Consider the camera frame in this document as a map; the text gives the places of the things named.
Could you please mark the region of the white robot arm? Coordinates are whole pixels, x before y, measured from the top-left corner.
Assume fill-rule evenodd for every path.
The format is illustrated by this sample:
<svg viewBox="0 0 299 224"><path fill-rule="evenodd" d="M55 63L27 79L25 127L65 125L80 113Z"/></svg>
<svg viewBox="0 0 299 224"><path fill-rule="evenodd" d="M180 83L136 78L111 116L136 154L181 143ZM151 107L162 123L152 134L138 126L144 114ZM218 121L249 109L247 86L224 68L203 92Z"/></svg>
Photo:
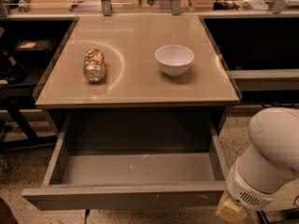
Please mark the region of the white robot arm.
<svg viewBox="0 0 299 224"><path fill-rule="evenodd" d="M227 222L261 211L299 177L299 110L270 107L249 121L250 144L226 177L216 215Z"/></svg>

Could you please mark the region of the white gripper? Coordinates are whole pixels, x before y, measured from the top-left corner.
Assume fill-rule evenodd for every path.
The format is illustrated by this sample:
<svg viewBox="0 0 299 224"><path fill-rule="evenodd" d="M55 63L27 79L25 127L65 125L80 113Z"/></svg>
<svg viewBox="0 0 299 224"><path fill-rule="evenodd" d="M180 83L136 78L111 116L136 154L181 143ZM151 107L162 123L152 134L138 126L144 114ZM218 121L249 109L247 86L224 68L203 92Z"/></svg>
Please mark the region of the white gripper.
<svg viewBox="0 0 299 224"><path fill-rule="evenodd" d="M216 216L227 222L241 221L248 216L245 208L260 211L275 198L274 194L262 193L251 187L239 173L237 163L232 166L228 173L226 189L232 199L220 200Z"/></svg>

